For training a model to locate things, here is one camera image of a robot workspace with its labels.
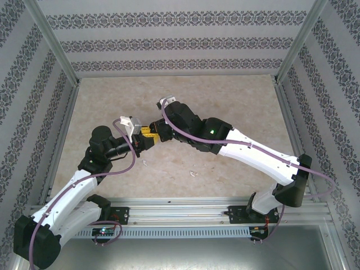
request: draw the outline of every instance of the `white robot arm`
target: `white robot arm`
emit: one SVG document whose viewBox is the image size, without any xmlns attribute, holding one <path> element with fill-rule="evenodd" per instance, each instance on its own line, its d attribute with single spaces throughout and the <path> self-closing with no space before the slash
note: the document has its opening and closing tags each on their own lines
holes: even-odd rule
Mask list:
<svg viewBox="0 0 360 270">
<path fill-rule="evenodd" d="M 121 117 L 121 124 L 125 125 L 130 144 L 137 157 L 140 156 L 141 151 L 151 148 L 158 139 L 161 142 L 175 139 L 199 151 L 228 156 L 261 170 L 276 183 L 269 190 L 252 194 L 244 213 L 247 220 L 250 220 L 249 223 L 257 223 L 254 221 L 262 220 L 266 214 L 282 204 L 292 207 L 301 206 L 308 173 L 289 166 L 274 156 L 310 168 L 309 156 L 295 157 L 277 152 L 250 139 L 217 118 L 201 120 L 187 105 L 179 103 L 173 96 L 162 98 L 157 104 L 159 108 L 161 104 L 165 104 L 166 118 L 178 131 L 173 129 L 164 118 L 151 123 L 149 127 L 142 127 L 136 118 Z M 204 142 L 191 139 L 184 134 L 202 138 Z M 224 140 L 242 141 L 248 146 L 221 143 Z M 111 162 L 115 160 L 112 158 L 128 153 L 130 145 L 123 137 L 115 139 L 110 129 L 105 126 L 93 130 L 89 144 L 85 157 L 78 166 L 79 170 L 75 172 L 69 183 L 47 205 L 31 217 L 21 216 L 15 224 L 14 252 L 29 259 L 30 238 L 35 226 L 42 220 L 44 214 L 46 215 L 34 242 L 34 262 L 41 269 L 50 266 L 61 248 L 83 227 L 95 221 L 105 221 L 109 217 L 110 202 L 98 195 L 89 197 L 87 202 L 74 211 L 79 202 L 94 190 L 105 176 L 91 177 L 81 183 L 75 183 L 84 177 L 108 173 L 112 168 Z M 273 156 L 259 151 L 259 147 Z M 60 196 L 70 186 L 72 188 Z M 57 203 L 48 213 L 47 210 L 54 201 Z"/>
</svg>

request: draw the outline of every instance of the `beige marble floor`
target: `beige marble floor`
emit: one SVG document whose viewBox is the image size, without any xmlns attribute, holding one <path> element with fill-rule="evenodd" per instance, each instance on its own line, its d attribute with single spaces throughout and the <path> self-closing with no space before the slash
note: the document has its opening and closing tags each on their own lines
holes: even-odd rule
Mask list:
<svg viewBox="0 0 360 270">
<path fill-rule="evenodd" d="M 77 169 L 93 128 L 107 125 L 118 137 L 111 123 L 121 115 L 138 117 L 148 125 L 161 118 L 155 104 L 169 94 L 186 103 L 200 118 L 220 118 L 260 143 L 293 153 L 269 75 L 85 78 L 52 196 Z M 114 162 L 112 172 L 130 163 L 128 155 Z M 249 196 L 271 183 L 267 175 L 237 160 L 198 152 L 173 140 L 141 153 L 130 172 L 106 177 L 95 193 L 104 197 L 152 198 Z"/>
</svg>

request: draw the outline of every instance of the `enclosure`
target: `enclosure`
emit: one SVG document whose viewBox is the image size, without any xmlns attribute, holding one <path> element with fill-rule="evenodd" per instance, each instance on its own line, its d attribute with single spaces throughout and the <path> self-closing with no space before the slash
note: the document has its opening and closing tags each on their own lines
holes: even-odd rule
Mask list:
<svg viewBox="0 0 360 270">
<path fill-rule="evenodd" d="M 15 222 L 70 180 L 92 130 L 106 125 L 118 137 L 111 123 L 120 116 L 149 125 L 170 94 L 201 119 L 222 119 L 287 155 L 306 153 L 335 190 L 286 207 L 273 239 L 253 245 L 236 232 L 249 227 L 223 212 L 274 180 L 176 140 L 158 143 L 89 194 L 129 207 L 120 240 L 94 246 L 86 227 L 49 269 L 360 269 L 359 0 L 0 7 L 1 269 L 29 268 L 13 253 Z M 330 186 L 313 176 L 305 194 Z"/>
</svg>

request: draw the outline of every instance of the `black bracket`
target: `black bracket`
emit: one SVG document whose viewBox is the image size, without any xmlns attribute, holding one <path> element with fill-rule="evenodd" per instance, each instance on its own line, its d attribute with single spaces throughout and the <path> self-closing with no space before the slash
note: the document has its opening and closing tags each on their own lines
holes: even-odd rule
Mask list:
<svg viewBox="0 0 360 270">
<path fill-rule="evenodd" d="M 110 221 L 117 221 L 119 222 L 121 225 L 127 225 L 128 224 L 128 220 L 129 220 L 129 212 L 130 212 L 130 208 L 128 207 L 111 207 L 110 209 L 110 216 L 108 217 L 108 220 Z M 104 224 L 104 226 L 106 226 L 106 229 L 103 228 L 93 228 L 92 232 L 91 232 L 91 236 L 93 236 L 95 238 L 95 236 L 107 236 L 107 237 L 113 237 L 115 230 L 114 228 L 116 226 L 114 226 L 113 228 L 110 228 L 110 224 Z M 111 239 L 109 238 L 98 238 L 96 241 L 100 244 L 102 243 L 106 243 L 108 241 L 110 241 Z"/>
<path fill-rule="evenodd" d="M 130 208 L 128 207 L 111 207 L 110 209 L 110 221 L 117 221 L 121 225 L 127 225 L 129 221 Z"/>
<path fill-rule="evenodd" d="M 224 214 L 229 216 L 230 224 L 254 224 L 266 222 L 266 216 L 269 218 L 269 223 L 277 223 L 279 220 L 279 213 L 277 208 L 272 209 L 266 215 L 250 216 L 246 212 L 246 205 L 231 205 L 228 207 L 228 212 Z"/>
</svg>

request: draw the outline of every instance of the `wall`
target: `wall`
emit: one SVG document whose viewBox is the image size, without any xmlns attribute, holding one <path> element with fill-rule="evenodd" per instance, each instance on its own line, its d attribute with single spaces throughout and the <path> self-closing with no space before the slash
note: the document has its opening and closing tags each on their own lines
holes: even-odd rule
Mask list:
<svg viewBox="0 0 360 270">
<path fill-rule="evenodd" d="M 20 0 L 0 1 L 0 269 L 14 222 L 37 204 L 74 90 Z"/>
<path fill-rule="evenodd" d="M 359 5 L 329 1 L 282 82 L 303 150 L 336 181 L 324 200 L 351 269 L 360 269 Z M 328 188 L 323 180 L 315 184 Z"/>
<path fill-rule="evenodd" d="M 79 77 L 277 73 L 314 0 L 39 1 Z"/>
</svg>

